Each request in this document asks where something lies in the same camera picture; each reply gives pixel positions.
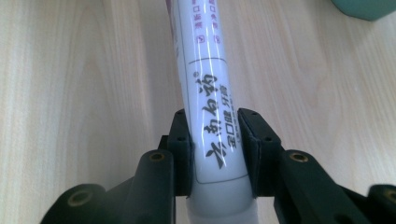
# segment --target screw hole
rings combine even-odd
[[[396,190],[387,189],[385,191],[385,196],[393,203],[396,203]]]
[[[338,214],[334,218],[340,224],[353,224],[353,221],[346,215]]]
[[[78,207],[89,202],[92,198],[92,191],[90,189],[82,189],[72,194],[67,200],[70,207]]]
[[[298,152],[291,153],[290,157],[294,161],[299,161],[299,162],[307,162],[308,161],[308,158],[305,155],[298,153]]]
[[[152,161],[161,161],[165,158],[162,153],[154,153],[149,156]]]

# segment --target green object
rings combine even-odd
[[[346,15],[366,21],[378,20],[396,10],[396,0],[332,0]]]

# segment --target wood grain surface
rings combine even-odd
[[[340,185],[396,185],[396,13],[330,0],[219,0],[236,107]],[[109,189],[183,107],[164,0],[0,1],[0,223],[38,223],[65,190]],[[177,223],[189,223],[177,199]],[[272,198],[261,223],[277,223]]]

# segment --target black plastic part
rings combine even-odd
[[[301,223],[370,223],[311,155],[287,150],[279,171]]]
[[[158,148],[174,156],[176,196],[190,196],[193,148],[184,109],[175,113],[169,135],[162,137]]]
[[[276,181],[274,208],[280,224],[300,224],[301,217],[288,189],[281,179]]]
[[[375,223],[373,222],[373,218],[369,216],[372,213],[372,207],[370,206],[370,204],[367,203],[367,197],[364,197],[363,195],[360,195],[359,193],[350,189],[346,189],[342,186],[340,186],[340,188],[344,191],[346,196],[358,207],[358,209],[361,210],[361,212],[366,215],[366,217],[369,218],[372,223]]]
[[[277,166],[284,151],[280,138],[262,116],[253,110],[240,108],[238,120],[253,196],[274,196]]]
[[[92,223],[104,198],[105,189],[99,185],[75,186],[58,198],[41,223]]]
[[[145,153],[135,176],[108,192],[79,185],[62,194],[42,224],[172,224],[175,218],[174,161],[167,150]]]
[[[175,223],[172,153],[152,150],[142,156],[123,204],[120,223]]]

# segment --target white plastic tube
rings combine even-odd
[[[166,0],[194,148],[191,223],[258,223],[215,0]]]

